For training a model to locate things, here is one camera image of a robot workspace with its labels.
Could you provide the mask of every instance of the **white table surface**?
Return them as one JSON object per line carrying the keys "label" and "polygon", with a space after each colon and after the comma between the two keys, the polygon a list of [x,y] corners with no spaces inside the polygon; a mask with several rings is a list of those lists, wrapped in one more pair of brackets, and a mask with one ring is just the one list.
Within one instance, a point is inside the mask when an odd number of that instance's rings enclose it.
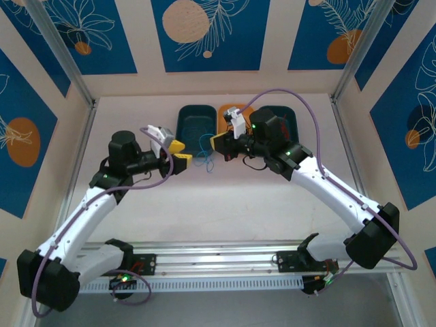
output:
{"label": "white table surface", "polygon": [[[82,199],[100,161],[108,155],[111,135],[122,129],[136,134],[143,151],[149,139],[139,128],[148,124],[176,131],[177,115],[187,104],[247,103],[252,95],[172,95],[103,97],[84,154],[70,212]],[[324,165],[354,186],[352,174],[327,94],[306,94],[322,135]],[[297,117],[300,143],[315,152],[315,128],[307,109],[288,94],[268,94],[253,107],[282,105]],[[97,227],[89,241],[298,240],[312,232],[344,232],[346,225],[321,201],[269,170],[244,166],[241,157],[226,163],[215,153],[212,174],[191,167],[162,186],[130,191]],[[262,166],[262,161],[251,164]],[[160,178],[155,172],[152,183]]]}

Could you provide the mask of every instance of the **beige wall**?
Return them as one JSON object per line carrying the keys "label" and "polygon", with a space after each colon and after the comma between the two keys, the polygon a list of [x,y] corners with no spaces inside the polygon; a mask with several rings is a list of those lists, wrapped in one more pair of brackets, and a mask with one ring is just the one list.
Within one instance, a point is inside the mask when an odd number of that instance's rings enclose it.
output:
{"label": "beige wall", "polygon": [[363,92],[353,81],[339,102],[370,195],[381,203],[391,201],[401,209],[400,235],[410,246],[419,265],[417,271],[409,273],[409,277],[428,322],[436,321],[436,280],[424,250],[436,246],[436,198],[406,210],[369,112],[435,23],[434,0],[420,0]]}
{"label": "beige wall", "polygon": [[81,137],[87,107],[74,87],[65,99],[0,10],[0,48],[57,116],[25,216],[19,219],[0,209],[0,258],[7,267],[0,280],[0,326],[10,326],[23,297],[18,288],[16,258],[23,249],[36,249],[53,231]]}
{"label": "beige wall", "polygon": [[289,87],[301,93],[331,93],[341,77],[341,70],[287,71],[306,1],[271,0],[258,72],[167,74],[151,0],[116,0],[138,74],[84,76],[84,79],[96,97],[241,94],[272,87]]}

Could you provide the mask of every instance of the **metal bar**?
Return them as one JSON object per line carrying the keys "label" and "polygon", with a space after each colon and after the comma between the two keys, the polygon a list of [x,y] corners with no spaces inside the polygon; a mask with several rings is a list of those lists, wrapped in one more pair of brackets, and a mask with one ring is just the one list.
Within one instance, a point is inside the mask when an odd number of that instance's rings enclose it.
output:
{"label": "metal bar", "polygon": [[55,24],[53,24],[44,5],[39,0],[24,0],[30,17],[35,22],[36,27],[40,30],[42,37],[47,42],[57,61],[61,65],[69,80],[76,86],[80,96],[89,105],[93,105],[93,98],[85,84],[76,62],[73,60],[71,53],[64,41],[62,40]]}
{"label": "metal bar", "polygon": [[39,325],[37,318],[32,313],[32,306],[29,298],[21,298],[20,308],[21,311],[18,311],[16,314],[17,319],[14,322],[14,327]]}
{"label": "metal bar", "polygon": [[330,99],[332,102],[332,110],[333,110],[334,118],[336,119],[336,124],[338,125],[339,135],[341,135],[343,147],[345,149],[345,154],[347,155],[349,168],[352,171],[352,176],[354,179],[354,184],[356,185],[356,190],[357,192],[363,194],[364,196],[367,196],[367,191],[363,185],[362,178],[360,177],[359,169],[357,166],[357,162],[356,159],[354,158],[353,148],[349,142],[347,131],[343,124],[341,111],[339,110],[338,105],[333,100],[333,98],[331,97]]}
{"label": "metal bar", "polygon": [[345,64],[345,67],[342,72],[342,76],[339,79],[338,85],[333,92],[333,99],[337,101],[344,92],[348,83],[357,72],[360,64],[368,53],[371,44],[373,43],[375,37],[379,33],[380,28],[382,27],[384,20],[389,14],[389,11],[392,9],[396,0],[374,0],[376,1],[376,5],[373,13],[369,16],[368,22],[365,25],[362,35],[360,36],[356,47],[353,52],[349,56],[348,62]]}
{"label": "metal bar", "polygon": [[403,325],[428,327],[407,277],[401,272],[390,272],[387,276]]}
{"label": "metal bar", "polygon": [[[323,272],[279,273],[273,256],[278,251],[295,251],[301,241],[273,241],[257,245],[252,242],[222,242],[220,245],[198,243],[186,246],[184,243],[136,243],[134,253],[157,254],[155,276],[153,278],[215,278],[215,277],[271,277],[271,276],[302,276],[318,275]],[[101,247],[103,243],[85,245],[80,255],[86,255]],[[387,256],[399,260],[399,252],[391,249]],[[347,261],[339,261],[340,267],[345,267]],[[350,273],[391,273],[396,271],[391,263],[382,261],[373,270],[366,270],[353,265]]]}
{"label": "metal bar", "polygon": [[79,176],[80,167],[82,165],[82,161],[83,161],[83,157],[84,157],[84,152],[87,148],[88,139],[89,139],[89,136],[91,135],[91,129],[92,129],[92,126],[94,123],[96,111],[97,111],[97,108],[95,106],[92,106],[92,108],[89,111],[87,123],[84,126],[84,129],[82,132],[82,138],[80,139],[80,144],[78,147],[76,160],[74,162],[72,175],[71,175],[71,178],[70,178],[69,183],[68,183],[67,193],[65,194],[65,197],[63,198],[63,201],[61,204],[61,209],[60,209],[58,217],[57,217],[55,230],[57,230],[62,225],[62,223],[67,219],[69,206],[70,206],[71,200],[73,198],[74,188],[76,187],[77,178]]}

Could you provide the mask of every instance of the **orange circle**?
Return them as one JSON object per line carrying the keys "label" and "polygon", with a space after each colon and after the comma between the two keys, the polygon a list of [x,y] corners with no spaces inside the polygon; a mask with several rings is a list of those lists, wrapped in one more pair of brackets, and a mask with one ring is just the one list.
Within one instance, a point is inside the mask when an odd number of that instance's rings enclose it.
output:
{"label": "orange circle", "polygon": [[82,42],[82,41],[79,41],[76,44],[74,44],[74,48],[82,56],[87,56],[91,53],[91,47],[89,46],[89,44]]}
{"label": "orange circle", "polygon": [[347,63],[360,34],[362,34],[360,29],[354,29],[334,39],[328,46],[327,60],[337,65]]}
{"label": "orange circle", "polygon": [[40,133],[33,121],[28,118],[13,119],[6,127],[6,136],[10,139],[6,146],[12,161],[21,167],[33,166],[41,148]]}
{"label": "orange circle", "polygon": [[420,145],[420,134],[416,130],[411,129],[407,132],[405,141],[410,149],[416,149]]}

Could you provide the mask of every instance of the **orange bin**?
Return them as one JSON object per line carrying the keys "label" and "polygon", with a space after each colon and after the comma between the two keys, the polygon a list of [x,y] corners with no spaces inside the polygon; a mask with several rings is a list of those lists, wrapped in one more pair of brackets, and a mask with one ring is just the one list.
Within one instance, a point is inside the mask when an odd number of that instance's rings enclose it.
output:
{"label": "orange bin", "polygon": [[[224,104],[218,110],[218,119],[217,119],[217,134],[223,133],[225,131],[229,131],[233,129],[232,126],[228,126],[226,121],[224,120],[224,112],[229,110],[231,107],[237,107],[238,109],[242,109],[245,107],[245,104]],[[250,122],[250,114],[254,112],[254,109],[250,106],[244,112],[243,116],[245,119],[245,127],[250,131],[251,130],[251,122]]]}

